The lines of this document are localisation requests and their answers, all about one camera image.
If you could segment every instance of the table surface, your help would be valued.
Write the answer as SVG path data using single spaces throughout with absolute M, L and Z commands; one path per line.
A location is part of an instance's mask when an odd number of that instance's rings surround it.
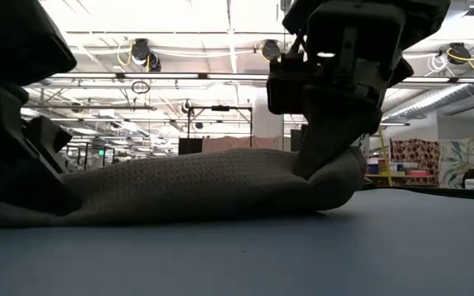
M 0 229 L 0 295 L 474 295 L 474 201 L 384 189 L 300 217 Z

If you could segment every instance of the shelf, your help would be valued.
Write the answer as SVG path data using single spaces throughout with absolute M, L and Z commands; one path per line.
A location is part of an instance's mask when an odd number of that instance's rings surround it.
M 384 174 L 366 174 L 365 175 L 367 178 L 388 178 L 388 175 Z M 400 176 L 400 175 L 394 175 L 391 176 L 391 178 L 435 178 L 435 176 Z

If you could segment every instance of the white wall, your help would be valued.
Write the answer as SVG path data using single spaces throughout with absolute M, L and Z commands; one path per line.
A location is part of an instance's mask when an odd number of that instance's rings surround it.
M 425 141 L 437 141 L 439 139 L 438 117 L 436 112 L 430 112 L 423 119 L 412 119 L 408 121 L 409 127 L 387 127 L 383 131 L 385 145 L 389 139 L 409 140 L 421 139 Z M 370 138 L 370 149 L 381 147 L 380 139 Z
M 474 118 L 439 116 L 438 134 L 444 140 L 474 137 Z

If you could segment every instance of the folded fabric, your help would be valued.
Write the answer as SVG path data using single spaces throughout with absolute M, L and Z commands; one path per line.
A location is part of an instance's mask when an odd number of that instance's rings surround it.
M 0 203 L 0 227 L 147 224 L 330 210 L 362 188 L 365 161 L 349 148 L 308 180 L 296 154 L 236 149 L 108 166 L 63 176 L 83 199 L 55 216 Z

